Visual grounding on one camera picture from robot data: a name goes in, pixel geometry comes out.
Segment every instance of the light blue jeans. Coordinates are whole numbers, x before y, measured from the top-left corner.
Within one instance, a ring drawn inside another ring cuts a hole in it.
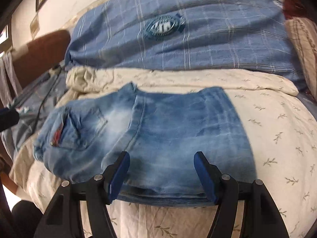
[[[128,202],[210,205],[194,169],[197,151],[238,181],[256,179],[248,138],[220,87],[150,94],[129,83],[56,109],[34,143],[34,157],[71,182],[102,173],[122,151],[131,164],[118,199]]]

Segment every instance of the white bedsheet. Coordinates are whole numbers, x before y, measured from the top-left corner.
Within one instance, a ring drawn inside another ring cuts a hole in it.
[[[242,69],[162,72],[142,69],[96,70],[75,67],[67,77],[70,90],[58,106],[73,99],[99,97],[128,82],[147,92],[187,93],[220,86],[231,99],[254,154],[262,179],[278,206],[290,237],[303,237],[317,217],[317,122],[295,98],[298,91],[287,79]],[[27,140],[10,177],[44,211],[61,180],[33,159]],[[91,235],[86,206],[81,205],[86,237]],[[114,201],[108,206],[120,238],[205,238],[216,207],[162,208]],[[239,203],[232,237],[239,237],[243,202]]]

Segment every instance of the pillow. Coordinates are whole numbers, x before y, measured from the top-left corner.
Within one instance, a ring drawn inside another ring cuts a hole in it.
[[[307,18],[294,17],[285,22],[288,36],[301,61],[310,92],[317,99],[317,27]]]

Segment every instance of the wall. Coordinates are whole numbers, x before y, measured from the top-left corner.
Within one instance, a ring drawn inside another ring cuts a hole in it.
[[[80,10],[96,0],[47,0],[39,15],[40,31],[36,37],[55,31]],[[12,41],[19,47],[31,41],[30,23],[35,16],[35,0],[23,0],[12,16]]]
[[[12,43],[19,47],[32,40],[30,24],[35,16],[35,0],[23,0],[12,15]]]

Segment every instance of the black cable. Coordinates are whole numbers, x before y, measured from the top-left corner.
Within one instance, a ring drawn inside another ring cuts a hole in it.
[[[37,123],[38,123],[38,121],[39,121],[39,119],[40,119],[40,112],[41,112],[42,106],[43,106],[44,102],[47,100],[47,98],[48,98],[49,94],[51,93],[53,87],[55,86],[55,84],[56,84],[56,82],[57,82],[57,80],[58,80],[58,77],[59,77],[59,75],[61,74],[61,70],[60,70],[59,73],[57,74],[57,77],[56,77],[55,81],[53,82],[53,84],[52,84],[50,90],[47,92],[46,96],[44,97],[44,99],[43,99],[42,102],[41,102],[40,108],[39,108],[39,110],[38,110],[38,112],[37,112],[37,116],[36,116],[36,119],[35,119],[35,123],[34,123],[33,128],[32,128],[32,134],[31,134],[31,135],[33,135],[33,134],[35,133],[35,130],[36,130],[36,127],[37,127]]]

